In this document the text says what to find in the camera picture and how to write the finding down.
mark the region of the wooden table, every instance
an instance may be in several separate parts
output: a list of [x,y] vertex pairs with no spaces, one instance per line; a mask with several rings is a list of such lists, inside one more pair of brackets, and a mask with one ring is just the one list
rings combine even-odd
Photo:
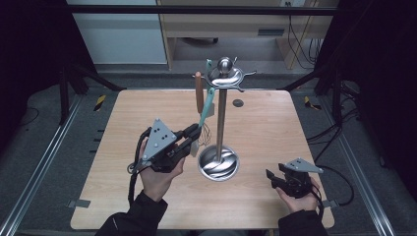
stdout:
[[[244,102],[242,107],[232,104]],[[218,103],[218,91],[214,98]],[[139,135],[160,118],[172,131],[198,123],[193,90],[124,90],[114,105],[80,199],[91,201],[88,208],[77,207],[71,226],[97,229],[105,219],[129,208],[127,196],[130,174]],[[270,187],[266,169],[276,176],[278,163],[299,156],[313,163],[306,138],[290,94],[280,90],[229,90],[227,95],[223,144],[240,158],[235,176],[224,182],[204,177],[197,158],[188,156],[184,173],[175,178],[164,199],[169,207],[161,229],[271,229],[288,214],[285,203]],[[215,115],[206,120],[215,145]],[[317,174],[312,174],[322,186]],[[137,193],[142,189],[138,180]],[[322,188],[323,199],[326,198]],[[325,227],[334,219],[327,208]]]

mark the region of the stand base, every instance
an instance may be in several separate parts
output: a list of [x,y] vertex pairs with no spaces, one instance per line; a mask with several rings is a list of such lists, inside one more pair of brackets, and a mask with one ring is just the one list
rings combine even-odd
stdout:
[[226,181],[239,169],[239,157],[230,147],[222,146],[220,161],[216,161],[217,147],[209,146],[199,155],[199,170],[213,181]]

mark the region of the black jacket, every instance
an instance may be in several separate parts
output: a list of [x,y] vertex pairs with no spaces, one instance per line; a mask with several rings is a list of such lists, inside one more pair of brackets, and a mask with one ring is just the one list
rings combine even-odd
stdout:
[[[165,214],[168,204],[154,202],[141,192],[127,213],[115,213],[107,218],[96,236],[155,235],[157,225]],[[328,235],[314,210],[300,210],[278,221],[280,236]]]

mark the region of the wooden panel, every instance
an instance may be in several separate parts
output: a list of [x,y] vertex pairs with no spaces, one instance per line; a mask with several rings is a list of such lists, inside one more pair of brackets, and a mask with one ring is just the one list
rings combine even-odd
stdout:
[[[218,107],[218,91],[214,103]],[[232,105],[242,99],[243,107]],[[139,135],[160,118],[171,130],[198,123],[193,90],[124,90],[114,106],[81,199],[89,208],[76,208],[71,225],[76,229],[99,228],[114,212],[126,211],[130,175]],[[270,187],[265,170],[275,174],[279,162],[299,156],[313,162],[290,94],[279,90],[230,90],[227,97],[223,143],[240,157],[237,174],[225,182],[204,177],[197,158],[188,156],[184,173],[175,178],[165,196],[169,203],[159,228],[236,229],[276,228],[288,213],[286,205]],[[215,144],[216,116],[209,117],[211,143]],[[318,182],[317,174],[312,174]],[[138,180],[137,193],[142,188]],[[325,227],[333,226],[326,209]]]

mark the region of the wall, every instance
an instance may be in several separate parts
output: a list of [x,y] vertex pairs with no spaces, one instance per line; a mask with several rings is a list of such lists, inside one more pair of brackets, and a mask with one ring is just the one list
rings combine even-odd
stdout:
[[[155,5],[154,0],[67,0],[68,4]],[[156,14],[74,14],[94,64],[166,64]]]

